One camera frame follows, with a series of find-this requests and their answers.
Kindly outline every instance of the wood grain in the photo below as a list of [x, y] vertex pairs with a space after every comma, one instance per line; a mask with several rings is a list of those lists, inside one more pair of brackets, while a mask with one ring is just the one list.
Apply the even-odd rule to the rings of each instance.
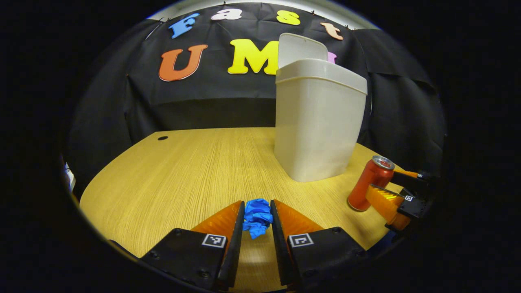
[[[168, 139], [157, 140], [162, 136]], [[191, 229], [237, 200], [256, 198], [278, 199], [324, 228], [340, 226], [365, 249], [388, 232], [373, 208], [356, 212], [346, 203], [375, 152], [357, 144], [345, 173], [300, 183], [279, 165], [274, 141], [274, 128], [156, 132], [97, 174], [80, 208], [104, 237], [138, 257], [172, 229]], [[245, 231], [232, 291], [282, 288], [271, 229], [255, 240]]]

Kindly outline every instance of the red soda can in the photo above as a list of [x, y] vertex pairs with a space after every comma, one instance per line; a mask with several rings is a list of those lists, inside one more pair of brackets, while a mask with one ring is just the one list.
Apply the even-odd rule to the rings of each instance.
[[394, 163], [382, 156], [373, 156], [365, 165], [360, 179], [348, 196], [348, 204], [357, 211], [365, 211], [371, 204], [365, 199], [369, 184], [385, 188], [394, 174]]

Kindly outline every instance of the letter m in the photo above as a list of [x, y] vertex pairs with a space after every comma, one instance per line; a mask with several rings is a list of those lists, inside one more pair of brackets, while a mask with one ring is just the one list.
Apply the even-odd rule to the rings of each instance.
[[235, 47], [233, 64], [228, 68], [230, 74], [245, 74], [248, 68], [244, 65], [245, 59], [248, 60], [253, 72], [258, 73], [266, 60], [268, 65], [264, 68], [264, 73], [275, 75], [278, 65], [279, 41], [269, 42], [262, 51], [249, 39], [236, 39], [230, 42]]

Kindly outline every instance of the crumpled blue glove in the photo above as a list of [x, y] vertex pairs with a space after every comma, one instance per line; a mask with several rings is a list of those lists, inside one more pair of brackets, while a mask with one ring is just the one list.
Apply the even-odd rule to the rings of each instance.
[[249, 230], [252, 239], [266, 234], [270, 223], [273, 223], [273, 216], [265, 199], [254, 199], [246, 203], [242, 230]]

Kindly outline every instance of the foam letter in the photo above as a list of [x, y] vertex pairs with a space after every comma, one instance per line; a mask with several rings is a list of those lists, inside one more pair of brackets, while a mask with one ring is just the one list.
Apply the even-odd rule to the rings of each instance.
[[182, 70], [175, 70], [173, 67], [176, 64], [177, 56], [183, 52], [183, 49], [163, 53], [163, 55], [161, 55], [163, 61], [159, 67], [159, 78], [164, 81], [174, 81], [192, 75], [199, 67], [201, 55], [206, 48], [208, 48], [208, 45], [196, 45], [188, 48], [188, 51], [191, 52], [190, 59], [188, 60], [188, 65]]
[[333, 63], [337, 56], [334, 53], [327, 52], [327, 62]]
[[211, 17], [211, 20], [223, 20], [223, 19], [239, 19], [241, 18], [242, 10], [240, 9], [225, 9], [219, 11], [216, 15]]
[[172, 31], [173, 31], [172, 39], [175, 39], [178, 36], [191, 30], [192, 27], [190, 27], [190, 26], [195, 23], [194, 17], [197, 17], [197, 16], [199, 16], [199, 13], [194, 13], [194, 14], [190, 15], [189, 17], [185, 17], [185, 18], [179, 20], [178, 22], [172, 24], [169, 27], [169, 29], [172, 29]]
[[332, 24], [327, 22], [321, 22], [321, 25], [323, 25], [326, 28], [327, 33], [329, 33], [330, 36], [333, 38], [342, 41], [344, 39], [343, 36], [339, 35], [338, 32], [340, 31], [336, 27], [334, 27]]
[[299, 15], [294, 12], [279, 10], [277, 11], [277, 15], [277, 20], [282, 23], [287, 23], [294, 26], [300, 25]]
[[250, 39], [236, 39], [230, 42], [235, 47], [233, 54], [233, 64], [228, 68], [229, 74], [245, 74], [248, 68], [244, 65], [244, 60], [248, 60], [253, 72], [258, 73], [266, 60], [268, 65], [264, 68], [264, 73], [275, 75], [279, 68], [279, 41], [271, 41], [262, 51]]

